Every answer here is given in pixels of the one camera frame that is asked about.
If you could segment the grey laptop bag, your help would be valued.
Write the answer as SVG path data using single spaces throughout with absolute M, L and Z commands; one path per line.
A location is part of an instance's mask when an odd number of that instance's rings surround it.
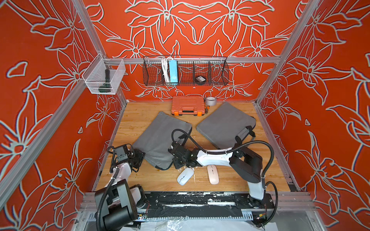
M 133 147 L 145 153 L 145 160 L 159 170 L 167 170 L 173 164 L 173 155 L 168 152 L 172 144 L 172 132 L 181 129 L 188 134 L 192 125 L 164 112 L 159 112 L 149 127 L 134 142 Z
M 218 109 L 200 122 L 196 130 L 217 149 L 226 149 L 235 144 L 242 144 L 251 136 L 256 135 L 253 129 L 256 119 L 229 103 L 223 103 Z

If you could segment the pink computer mouse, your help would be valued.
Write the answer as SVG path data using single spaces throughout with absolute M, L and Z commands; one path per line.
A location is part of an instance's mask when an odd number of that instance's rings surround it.
M 208 176 L 209 176 L 209 182 L 212 185 L 216 185 L 219 183 L 219 175 L 218 170 L 215 165 L 208 165 L 207 166 Z

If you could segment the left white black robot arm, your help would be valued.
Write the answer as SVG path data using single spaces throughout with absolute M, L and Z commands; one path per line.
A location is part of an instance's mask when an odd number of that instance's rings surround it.
M 95 192 L 95 225 L 98 231 L 119 231 L 138 219 L 137 207 L 145 204 L 142 187 L 129 187 L 127 183 L 131 173 L 139 170 L 145 154 L 131 144 L 110 146 L 107 152 L 112 154 L 111 178 L 106 187 Z

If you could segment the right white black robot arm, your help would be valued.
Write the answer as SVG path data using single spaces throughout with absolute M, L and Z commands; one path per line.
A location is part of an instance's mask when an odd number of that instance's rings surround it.
M 176 132 L 180 132 L 186 138 L 190 139 L 196 148 L 189 150 L 174 138 Z M 269 143 L 261 140 L 251 140 L 243 144 L 236 143 L 233 147 L 218 150 L 206 150 L 201 147 L 190 134 L 182 129 L 175 129 L 171 133 L 172 143 L 168 149 L 169 153 L 186 167 L 193 169 L 204 166 L 226 166 L 231 167 L 243 180 L 247 182 L 249 189 L 248 200 L 252 207 L 262 205 L 264 212 L 253 217 L 252 224 L 256 228 L 265 228 L 274 218 L 278 208 L 278 190 L 272 181 L 266 182 L 266 172 L 273 163 L 275 152 Z M 263 158 L 248 146 L 252 144 L 262 144 L 270 151 L 270 159 L 267 165 L 263 166 Z M 272 185 L 275 192 L 275 203 L 273 210 L 269 215 L 267 205 L 263 202 L 266 190 Z

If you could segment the white computer mouse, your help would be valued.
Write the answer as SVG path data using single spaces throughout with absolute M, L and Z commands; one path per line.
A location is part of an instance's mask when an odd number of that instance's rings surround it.
M 193 177 L 193 175 L 194 170 L 192 168 L 186 168 L 177 177 L 177 182 L 183 186 Z

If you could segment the orange tool case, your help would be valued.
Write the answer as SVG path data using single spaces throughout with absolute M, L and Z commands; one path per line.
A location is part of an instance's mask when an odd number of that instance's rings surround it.
M 202 96 L 174 96 L 171 114 L 174 116 L 203 116 L 206 114 L 204 98 Z

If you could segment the dark green flashlight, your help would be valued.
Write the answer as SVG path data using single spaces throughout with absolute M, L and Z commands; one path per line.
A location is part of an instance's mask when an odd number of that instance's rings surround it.
M 110 85 L 110 70 L 105 70 L 105 83 L 99 87 L 100 93 L 108 93 L 111 92 L 111 85 Z

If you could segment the small black square device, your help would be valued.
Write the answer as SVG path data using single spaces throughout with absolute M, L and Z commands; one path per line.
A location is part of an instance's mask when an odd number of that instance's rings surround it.
M 197 77 L 194 78 L 194 82 L 197 85 L 204 85 L 207 82 L 207 79 L 203 76 L 197 76 Z

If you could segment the light blue power bank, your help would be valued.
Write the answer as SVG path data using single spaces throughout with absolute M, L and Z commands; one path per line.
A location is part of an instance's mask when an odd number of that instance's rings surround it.
M 177 69 L 177 61 L 176 60 L 169 60 L 169 71 L 170 71 L 170 83 L 172 85 L 178 84 L 178 69 Z

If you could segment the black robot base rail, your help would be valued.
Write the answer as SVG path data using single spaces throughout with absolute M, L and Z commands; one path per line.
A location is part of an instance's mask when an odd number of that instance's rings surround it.
M 252 220 L 259 214 L 270 214 L 275 203 L 270 194 L 262 201 L 246 192 L 146 192 L 145 204 L 138 208 L 148 220 L 235 219 Z

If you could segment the grey duct tape roll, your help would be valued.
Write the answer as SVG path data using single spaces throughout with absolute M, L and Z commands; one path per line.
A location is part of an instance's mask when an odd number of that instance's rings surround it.
M 207 106 L 215 106 L 217 104 L 217 98 L 215 97 L 206 97 L 205 104 Z

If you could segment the clear acrylic wall box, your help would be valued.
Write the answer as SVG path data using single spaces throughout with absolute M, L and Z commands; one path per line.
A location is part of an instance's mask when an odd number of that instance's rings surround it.
M 110 70 L 111 92 L 100 93 L 99 87 L 105 83 L 105 70 Z M 115 95 L 120 86 L 126 66 L 123 59 L 107 59 L 98 54 L 82 75 L 86 87 L 91 94 Z

